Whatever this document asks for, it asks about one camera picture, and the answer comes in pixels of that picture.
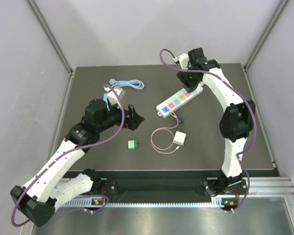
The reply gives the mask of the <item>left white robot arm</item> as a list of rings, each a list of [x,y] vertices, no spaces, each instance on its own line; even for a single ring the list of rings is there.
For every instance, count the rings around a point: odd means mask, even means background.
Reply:
[[[121,103],[111,105],[109,101],[94,99],[85,108],[81,121],[74,125],[61,142],[59,148],[42,169],[23,186],[14,186],[10,191],[15,206],[11,214],[14,227],[16,211],[20,211],[28,222],[37,227],[45,225],[54,213],[72,199],[85,193],[96,194],[101,190],[101,178],[91,169],[79,173],[71,181],[58,185],[71,166],[81,159],[92,147],[111,141],[100,141],[100,134],[118,126],[134,131],[145,119],[138,115],[133,105],[124,109]]]

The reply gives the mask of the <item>white multicolour power strip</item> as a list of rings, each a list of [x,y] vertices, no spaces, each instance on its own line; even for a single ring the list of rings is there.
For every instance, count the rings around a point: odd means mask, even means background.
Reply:
[[[179,108],[201,94],[202,91],[203,83],[200,83],[198,87],[190,93],[186,92],[185,89],[181,89],[156,106],[158,116],[167,118],[169,115],[173,114],[173,112],[177,111]]]

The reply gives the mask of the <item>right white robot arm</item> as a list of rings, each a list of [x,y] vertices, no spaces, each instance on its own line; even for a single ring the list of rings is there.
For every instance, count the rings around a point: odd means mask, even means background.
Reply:
[[[200,84],[207,86],[223,109],[219,123],[225,140],[224,161],[218,182],[206,182],[206,192],[212,196],[220,192],[229,194],[242,182],[243,150],[249,133],[254,127],[255,108],[253,100],[246,100],[233,88],[223,74],[219,63],[207,60],[202,48],[196,48],[179,57],[173,57],[181,67],[177,77],[187,92],[193,92]]]

